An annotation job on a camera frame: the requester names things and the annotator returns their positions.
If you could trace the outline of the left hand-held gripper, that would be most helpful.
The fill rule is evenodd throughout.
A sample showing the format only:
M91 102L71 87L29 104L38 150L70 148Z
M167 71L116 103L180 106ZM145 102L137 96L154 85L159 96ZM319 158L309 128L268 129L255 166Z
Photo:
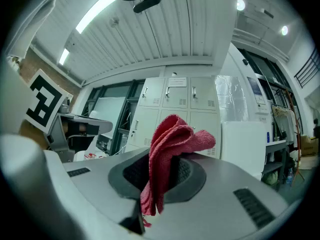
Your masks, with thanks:
M42 70L29 83L2 60L2 157L29 158L39 150L49 150L45 134L68 92ZM97 136L109 133L113 123L72 113L59 114L65 136Z

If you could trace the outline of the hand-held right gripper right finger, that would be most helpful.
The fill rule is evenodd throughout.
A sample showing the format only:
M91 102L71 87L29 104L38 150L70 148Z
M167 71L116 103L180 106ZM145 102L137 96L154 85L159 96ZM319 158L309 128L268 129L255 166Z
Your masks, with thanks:
M148 217L148 240L267 240L292 215L294 206L238 166L189 155L206 171L206 182L189 201L165 204Z

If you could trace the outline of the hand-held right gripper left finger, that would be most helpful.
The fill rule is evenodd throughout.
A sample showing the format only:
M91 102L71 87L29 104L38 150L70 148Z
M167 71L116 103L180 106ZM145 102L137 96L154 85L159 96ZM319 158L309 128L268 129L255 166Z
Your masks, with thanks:
M122 198L108 180L110 170L137 155L139 148L121 155L62 163L58 154L44 151L54 190L75 223L77 236L142 236L139 202Z

